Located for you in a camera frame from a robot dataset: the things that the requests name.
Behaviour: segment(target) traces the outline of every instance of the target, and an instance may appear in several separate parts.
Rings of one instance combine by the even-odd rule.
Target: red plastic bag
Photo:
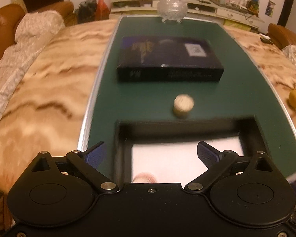
[[[108,20],[110,15],[110,10],[105,4],[104,0],[99,0],[97,3],[97,8],[95,12],[95,20]]]

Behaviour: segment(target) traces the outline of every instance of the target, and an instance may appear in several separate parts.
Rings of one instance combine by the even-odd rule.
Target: green table mat
[[[225,71],[217,82],[118,83],[116,66],[124,36],[163,35],[207,39]],[[271,88],[242,48],[220,25],[182,20],[162,23],[159,17],[126,17],[118,26],[95,103],[88,147],[107,145],[98,170],[112,178],[116,121],[173,121],[173,101],[193,97],[188,119],[240,118],[255,115],[272,159],[285,177],[296,172],[296,139]]]

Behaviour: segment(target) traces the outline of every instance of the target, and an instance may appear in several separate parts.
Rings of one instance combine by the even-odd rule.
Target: screw
[[[277,235],[277,237],[287,237],[287,233],[281,232]]]
[[[203,185],[200,183],[189,183],[187,187],[192,191],[200,191],[203,189]]]
[[[16,237],[26,237],[26,234],[19,232],[16,234]]]
[[[102,189],[109,191],[109,190],[113,190],[116,187],[116,184],[112,182],[105,182],[105,183],[102,183],[100,186]]]

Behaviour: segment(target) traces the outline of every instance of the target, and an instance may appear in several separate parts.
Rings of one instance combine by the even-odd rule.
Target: marble tabletop
[[[76,150],[98,67],[117,20],[61,30],[30,66],[0,121],[0,190],[8,192],[42,150],[64,156]],[[276,89],[296,127],[296,110],[287,105],[296,86],[295,66],[257,34],[226,27]]]

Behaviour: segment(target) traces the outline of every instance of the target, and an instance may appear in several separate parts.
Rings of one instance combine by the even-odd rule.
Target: orange fruit
[[[292,90],[288,98],[289,104],[296,109],[296,90]]]

